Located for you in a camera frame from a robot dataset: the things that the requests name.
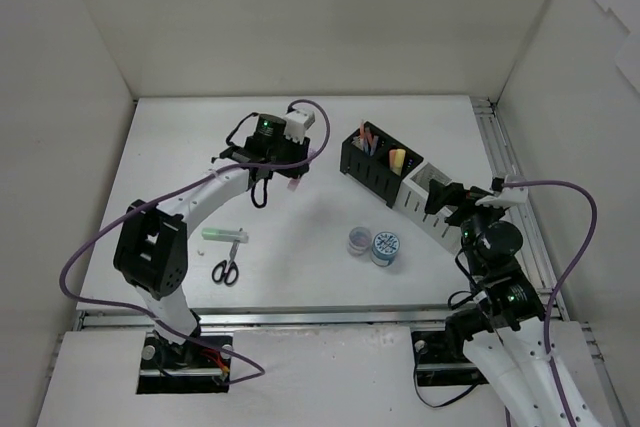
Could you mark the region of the purple pink highlighter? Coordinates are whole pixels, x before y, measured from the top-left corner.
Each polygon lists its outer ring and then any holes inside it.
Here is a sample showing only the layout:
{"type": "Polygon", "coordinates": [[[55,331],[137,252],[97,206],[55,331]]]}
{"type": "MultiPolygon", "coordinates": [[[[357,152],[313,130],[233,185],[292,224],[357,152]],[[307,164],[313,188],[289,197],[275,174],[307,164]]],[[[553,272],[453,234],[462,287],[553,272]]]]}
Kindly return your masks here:
{"type": "Polygon", "coordinates": [[[290,191],[295,191],[302,181],[303,176],[309,172],[310,162],[305,163],[302,167],[298,168],[298,171],[295,176],[292,176],[289,179],[287,184],[287,189],[290,191]]]}

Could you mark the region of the yellow highlighter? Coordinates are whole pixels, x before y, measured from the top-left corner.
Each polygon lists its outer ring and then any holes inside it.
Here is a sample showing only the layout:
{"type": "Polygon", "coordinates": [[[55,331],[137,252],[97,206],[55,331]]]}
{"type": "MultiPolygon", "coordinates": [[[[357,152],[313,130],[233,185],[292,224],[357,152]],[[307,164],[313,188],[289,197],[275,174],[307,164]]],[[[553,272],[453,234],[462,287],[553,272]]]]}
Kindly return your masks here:
{"type": "Polygon", "coordinates": [[[395,174],[400,176],[402,173],[402,169],[403,169],[403,165],[404,165],[404,161],[403,162],[398,162],[395,164],[391,164],[390,163],[390,170],[395,174]]]}

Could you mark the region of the thin yellow pen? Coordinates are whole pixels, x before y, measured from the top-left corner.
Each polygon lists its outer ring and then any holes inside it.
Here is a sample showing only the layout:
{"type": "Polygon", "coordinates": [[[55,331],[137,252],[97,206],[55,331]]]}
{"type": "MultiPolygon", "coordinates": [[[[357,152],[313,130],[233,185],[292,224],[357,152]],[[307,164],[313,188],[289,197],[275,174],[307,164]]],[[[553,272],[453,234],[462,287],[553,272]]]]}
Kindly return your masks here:
{"type": "Polygon", "coordinates": [[[364,120],[361,120],[359,125],[358,144],[359,144],[360,150],[364,151],[366,147],[366,134],[365,134],[364,120]]]}

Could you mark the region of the purple blue pen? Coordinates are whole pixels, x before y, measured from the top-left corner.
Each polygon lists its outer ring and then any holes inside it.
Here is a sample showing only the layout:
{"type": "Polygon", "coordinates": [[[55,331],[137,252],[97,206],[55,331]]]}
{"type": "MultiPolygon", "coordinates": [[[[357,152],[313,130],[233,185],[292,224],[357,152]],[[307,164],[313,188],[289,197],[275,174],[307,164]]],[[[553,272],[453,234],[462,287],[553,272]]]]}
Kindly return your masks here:
{"type": "Polygon", "coordinates": [[[368,142],[368,140],[366,140],[366,139],[364,139],[364,138],[363,138],[363,139],[361,139],[361,140],[362,140],[362,149],[363,149],[363,152],[364,152],[366,155],[370,156],[370,155],[371,155],[371,150],[370,150],[370,147],[369,147],[369,142],[368,142]]]}

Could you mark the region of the green highlighter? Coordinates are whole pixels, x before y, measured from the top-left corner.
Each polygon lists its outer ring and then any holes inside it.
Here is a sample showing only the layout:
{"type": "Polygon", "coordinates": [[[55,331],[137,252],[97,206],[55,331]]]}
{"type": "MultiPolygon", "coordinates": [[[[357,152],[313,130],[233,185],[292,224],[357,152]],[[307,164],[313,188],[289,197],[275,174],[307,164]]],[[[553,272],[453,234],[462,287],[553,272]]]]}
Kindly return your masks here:
{"type": "Polygon", "coordinates": [[[201,237],[205,241],[213,242],[226,242],[234,243],[238,242],[245,244],[249,241],[249,235],[243,229],[238,230],[226,230],[218,228],[203,228],[201,230],[201,237]]]}

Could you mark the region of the orange cap highlighter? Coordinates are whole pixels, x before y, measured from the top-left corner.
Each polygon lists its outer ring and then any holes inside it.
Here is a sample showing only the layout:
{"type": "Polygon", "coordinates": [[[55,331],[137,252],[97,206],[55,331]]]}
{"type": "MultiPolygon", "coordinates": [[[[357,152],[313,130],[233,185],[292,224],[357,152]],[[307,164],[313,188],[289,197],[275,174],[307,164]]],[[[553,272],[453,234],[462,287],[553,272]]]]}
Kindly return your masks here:
{"type": "Polygon", "coordinates": [[[403,162],[405,155],[406,155],[405,149],[391,149],[389,151],[389,162],[391,164],[403,162]]]}

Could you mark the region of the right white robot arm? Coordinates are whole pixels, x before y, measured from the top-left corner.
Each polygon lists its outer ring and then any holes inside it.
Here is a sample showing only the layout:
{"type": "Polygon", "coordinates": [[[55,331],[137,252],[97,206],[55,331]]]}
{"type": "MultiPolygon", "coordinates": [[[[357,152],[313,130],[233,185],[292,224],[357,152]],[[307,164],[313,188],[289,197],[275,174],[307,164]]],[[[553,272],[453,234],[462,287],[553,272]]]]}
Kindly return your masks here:
{"type": "Polygon", "coordinates": [[[496,178],[490,190],[429,182],[425,212],[452,213],[445,220],[461,232],[456,265],[466,275],[473,307],[445,321],[442,345],[469,360],[519,426],[597,426],[551,338],[551,314],[561,288],[542,302],[516,259],[521,231],[504,220],[524,203],[533,182],[496,178]]]}

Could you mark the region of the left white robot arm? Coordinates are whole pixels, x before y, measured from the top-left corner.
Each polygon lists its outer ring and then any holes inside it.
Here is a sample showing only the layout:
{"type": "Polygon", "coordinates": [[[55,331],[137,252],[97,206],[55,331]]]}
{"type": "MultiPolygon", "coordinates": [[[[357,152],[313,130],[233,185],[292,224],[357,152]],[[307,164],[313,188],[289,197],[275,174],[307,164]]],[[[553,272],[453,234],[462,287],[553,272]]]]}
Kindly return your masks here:
{"type": "Polygon", "coordinates": [[[215,210],[272,176],[245,163],[288,165],[281,175],[297,179],[309,170],[306,131],[315,115],[292,108],[282,116],[260,114],[242,146],[232,141],[218,158],[214,178],[165,206],[149,208],[125,221],[118,239],[114,267],[141,296],[165,340],[164,355],[175,365],[191,365],[199,356],[199,320],[189,309],[181,287],[188,271],[188,239],[215,210]]]}

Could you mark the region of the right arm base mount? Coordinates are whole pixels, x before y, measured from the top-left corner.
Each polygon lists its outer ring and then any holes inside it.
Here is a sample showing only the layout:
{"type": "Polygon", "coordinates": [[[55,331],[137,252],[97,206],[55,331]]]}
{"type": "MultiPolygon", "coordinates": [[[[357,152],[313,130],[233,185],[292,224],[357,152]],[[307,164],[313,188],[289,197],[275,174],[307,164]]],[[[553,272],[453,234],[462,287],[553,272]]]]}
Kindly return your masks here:
{"type": "Polygon", "coordinates": [[[440,410],[461,402],[489,382],[458,347],[451,345],[443,326],[434,329],[411,328],[414,366],[412,382],[422,404],[440,410]],[[446,400],[430,401],[423,392],[431,388],[461,387],[462,390],[446,400]]]}

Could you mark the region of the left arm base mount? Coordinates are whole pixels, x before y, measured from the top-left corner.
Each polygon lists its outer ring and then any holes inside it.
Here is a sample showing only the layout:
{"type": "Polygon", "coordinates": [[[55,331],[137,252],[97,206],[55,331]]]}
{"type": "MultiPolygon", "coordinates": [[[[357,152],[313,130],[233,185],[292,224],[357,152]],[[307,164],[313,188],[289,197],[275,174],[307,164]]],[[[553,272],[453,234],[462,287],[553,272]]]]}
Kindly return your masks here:
{"type": "Polygon", "coordinates": [[[214,347],[191,342],[169,344],[156,333],[147,334],[141,350],[137,395],[221,394],[229,392],[231,356],[219,347],[232,348],[231,336],[205,335],[214,347]]]}

